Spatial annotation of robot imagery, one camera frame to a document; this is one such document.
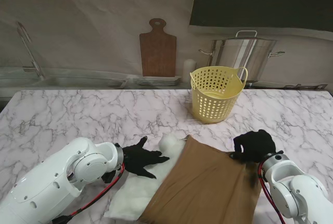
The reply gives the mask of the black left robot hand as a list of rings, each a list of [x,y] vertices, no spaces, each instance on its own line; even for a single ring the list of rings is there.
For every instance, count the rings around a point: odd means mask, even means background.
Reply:
[[[137,176],[156,179],[156,176],[147,171],[145,167],[164,163],[170,158],[163,156],[160,151],[149,151],[144,149],[144,144],[147,139],[147,136],[144,136],[137,144],[124,147],[122,149],[124,155],[123,163],[125,165],[125,170],[130,173]]]

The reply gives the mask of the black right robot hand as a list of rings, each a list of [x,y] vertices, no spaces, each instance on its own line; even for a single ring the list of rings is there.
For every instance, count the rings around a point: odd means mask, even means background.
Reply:
[[[260,129],[249,131],[233,139],[234,151],[229,157],[241,163],[260,163],[268,154],[276,153],[276,145],[269,133]]]

